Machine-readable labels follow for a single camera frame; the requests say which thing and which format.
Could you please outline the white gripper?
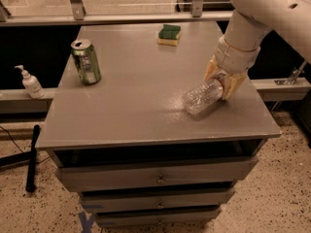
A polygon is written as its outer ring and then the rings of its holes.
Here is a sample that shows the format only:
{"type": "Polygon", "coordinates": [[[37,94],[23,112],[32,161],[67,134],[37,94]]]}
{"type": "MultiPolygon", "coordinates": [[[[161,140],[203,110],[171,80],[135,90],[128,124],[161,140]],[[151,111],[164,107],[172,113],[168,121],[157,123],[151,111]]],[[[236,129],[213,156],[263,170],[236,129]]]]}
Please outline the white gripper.
{"type": "Polygon", "coordinates": [[[222,99],[227,100],[245,81],[246,72],[254,66],[259,52],[260,47],[251,51],[238,50],[229,45],[222,36],[207,65],[204,80],[218,79],[224,82],[222,99]]]}

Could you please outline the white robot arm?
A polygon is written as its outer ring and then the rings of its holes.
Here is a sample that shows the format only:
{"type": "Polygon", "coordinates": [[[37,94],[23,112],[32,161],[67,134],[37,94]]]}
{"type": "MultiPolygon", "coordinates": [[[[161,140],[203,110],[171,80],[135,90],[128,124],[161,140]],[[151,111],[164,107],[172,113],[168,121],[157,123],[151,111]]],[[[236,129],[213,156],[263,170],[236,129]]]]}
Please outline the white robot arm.
{"type": "Polygon", "coordinates": [[[204,79],[219,79],[228,99],[255,64],[264,37],[275,31],[311,62],[310,0],[230,0],[234,11],[204,79]]]}

